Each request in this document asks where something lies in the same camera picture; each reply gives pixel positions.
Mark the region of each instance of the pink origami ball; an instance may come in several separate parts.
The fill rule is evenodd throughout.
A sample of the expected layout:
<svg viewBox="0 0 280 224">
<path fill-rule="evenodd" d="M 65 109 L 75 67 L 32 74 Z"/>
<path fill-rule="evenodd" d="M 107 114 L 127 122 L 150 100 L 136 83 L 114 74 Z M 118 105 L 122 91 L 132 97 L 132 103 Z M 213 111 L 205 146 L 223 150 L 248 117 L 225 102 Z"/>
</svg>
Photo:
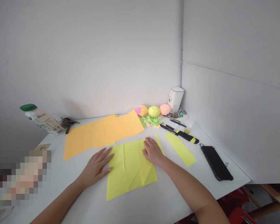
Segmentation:
<svg viewBox="0 0 280 224">
<path fill-rule="evenodd" d="M 145 117 L 147 115 L 147 107 L 140 105 L 139 107 L 136 108 L 136 113 L 139 117 Z"/>
<path fill-rule="evenodd" d="M 168 115 L 171 111 L 171 107 L 168 104 L 162 104 L 160 106 L 161 115 Z"/>
</svg>

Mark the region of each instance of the white table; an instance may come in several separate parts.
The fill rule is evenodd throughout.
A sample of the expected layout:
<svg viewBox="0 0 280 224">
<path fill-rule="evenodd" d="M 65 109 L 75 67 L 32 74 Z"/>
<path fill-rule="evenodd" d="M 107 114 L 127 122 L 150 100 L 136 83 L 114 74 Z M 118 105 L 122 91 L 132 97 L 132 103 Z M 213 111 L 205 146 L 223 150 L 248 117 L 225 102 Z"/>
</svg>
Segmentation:
<svg viewBox="0 0 280 224">
<path fill-rule="evenodd" d="M 81 124 L 87 124 L 100 118 L 80 120 Z M 174 126 L 174 123 L 167 118 L 163 118 L 164 123 Z M 213 194 L 216 199 L 234 191 L 245 185 L 250 179 L 241 169 L 208 137 L 208 135 L 191 118 L 184 121 L 186 125 L 192 123 L 190 134 L 200 140 L 206 146 L 212 145 L 220 155 L 223 162 L 228 162 L 228 169 L 233 181 L 219 182 L 213 175 L 199 144 L 193 144 L 179 136 L 181 141 L 191 151 L 197 161 L 190 167 L 186 167 L 181 158 L 175 152 L 165 137 L 167 130 L 155 129 L 153 127 L 144 128 L 144 131 L 117 141 L 116 145 L 144 139 L 150 136 L 155 139 L 154 133 L 158 134 L 159 140 L 164 150 L 165 156 L 170 158 L 182 168 L 186 169 L 196 177 Z M 81 173 L 91 156 L 99 149 L 89 149 L 63 161 L 65 134 L 57 137 L 46 136 L 40 144 L 51 146 L 52 151 L 51 169 L 48 169 L 46 180 L 43 181 L 39 193 L 34 195 L 33 201 L 29 205 L 17 206 L 3 223 L 30 223 L 39 213 L 41 213 L 70 183 L 72 183 Z M 77 198 L 69 212 L 63 220 L 63 224 L 69 223 L 168 223 L 174 222 L 192 213 L 185 203 L 180 193 L 167 174 L 158 166 L 156 172 L 159 180 L 145 187 L 137 188 L 131 192 L 123 194 L 106 202 L 107 177 L 84 190 Z"/>
</svg>

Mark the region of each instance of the origami ball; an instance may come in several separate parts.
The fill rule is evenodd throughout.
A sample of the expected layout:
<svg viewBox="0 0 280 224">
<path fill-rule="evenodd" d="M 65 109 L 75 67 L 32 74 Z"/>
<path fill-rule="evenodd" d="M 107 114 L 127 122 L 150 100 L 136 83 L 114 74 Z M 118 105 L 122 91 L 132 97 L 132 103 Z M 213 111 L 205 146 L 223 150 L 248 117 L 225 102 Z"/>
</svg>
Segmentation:
<svg viewBox="0 0 280 224">
<path fill-rule="evenodd" d="M 160 114 L 160 110 L 157 106 L 151 106 L 149 109 L 148 109 L 148 114 L 149 116 L 151 117 L 158 117 L 159 114 Z"/>
<path fill-rule="evenodd" d="M 171 111 L 171 107 L 168 104 L 162 104 L 160 106 L 161 115 L 168 115 Z"/>
<path fill-rule="evenodd" d="M 136 113 L 139 117 L 145 117 L 147 115 L 147 107 L 140 105 L 139 107 L 137 107 Z"/>
</svg>

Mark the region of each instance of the yellow origami ball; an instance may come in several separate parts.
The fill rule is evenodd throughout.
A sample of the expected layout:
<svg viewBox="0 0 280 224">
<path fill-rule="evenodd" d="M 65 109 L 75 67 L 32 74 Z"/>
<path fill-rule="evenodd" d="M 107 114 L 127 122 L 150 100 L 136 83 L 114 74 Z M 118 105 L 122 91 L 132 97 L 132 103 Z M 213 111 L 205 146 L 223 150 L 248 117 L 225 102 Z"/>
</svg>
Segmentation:
<svg viewBox="0 0 280 224">
<path fill-rule="evenodd" d="M 145 117 L 147 115 L 147 107 L 140 105 L 136 108 L 136 113 L 139 117 Z"/>
<path fill-rule="evenodd" d="M 151 106 L 148 109 L 148 114 L 149 114 L 149 116 L 154 117 L 154 118 L 158 117 L 160 114 L 160 109 L 157 106 Z"/>
</svg>

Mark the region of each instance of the hand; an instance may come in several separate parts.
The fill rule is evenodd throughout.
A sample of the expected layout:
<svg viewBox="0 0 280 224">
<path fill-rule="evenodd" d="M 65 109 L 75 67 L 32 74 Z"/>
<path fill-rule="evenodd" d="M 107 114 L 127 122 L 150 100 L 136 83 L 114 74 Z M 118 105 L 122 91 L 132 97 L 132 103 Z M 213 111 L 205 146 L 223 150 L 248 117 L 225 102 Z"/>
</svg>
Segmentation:
<svg viewBox="0 0 280 224">
<path fill-rule="evenodd" d="M 146 150 L 142 150 L 145 158 L 153 164 L 160 165 L 161 161 L 165 158 L 160 147 L 151 137 L 146 137 L 144 141 Z"/>
<path fill-rule="evenodd" d="M 113 153 L 112 155 L 105 158 L 112 148 L 109 148 L 106 151 L 105 149 L 106 148 L 101 149 L 91 157 L 82 173 L 75 180 L 75 183 L 78 184 L 78 186 L 82 187 L 83 190 L 98 182 L 112 170 L 111 168 L 108 168 L 102 171 L 102 168 L 114 156 Z"/>
</svg>

